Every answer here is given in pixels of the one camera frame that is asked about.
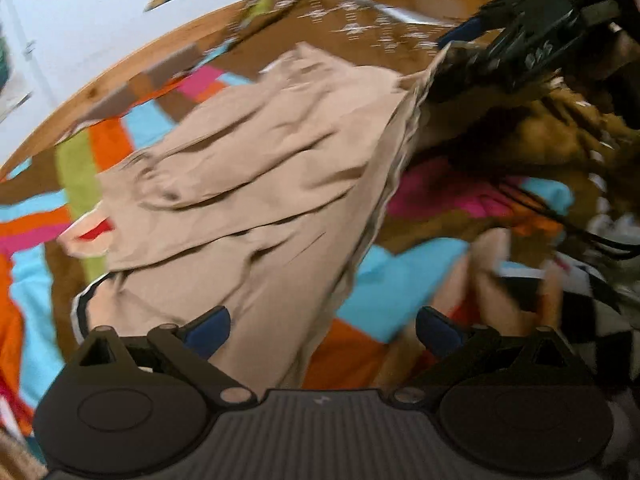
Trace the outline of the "person's right hand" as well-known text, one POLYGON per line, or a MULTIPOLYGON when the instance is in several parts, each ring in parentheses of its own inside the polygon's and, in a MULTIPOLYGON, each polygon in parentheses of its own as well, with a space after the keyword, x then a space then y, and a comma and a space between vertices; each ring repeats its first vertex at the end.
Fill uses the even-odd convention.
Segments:
POLYGON ((534 293, 536 310, 522 310, 508 293, 498 274, 499 266, 510 256, 511 234, 491 229, 477 237, 439 285, 431 307, 446 318, 466 304, 480 322, 503 336, 526 336, 537 327, 557 330, 561 321, 563 269, 554 261, 542 268, 534 293))

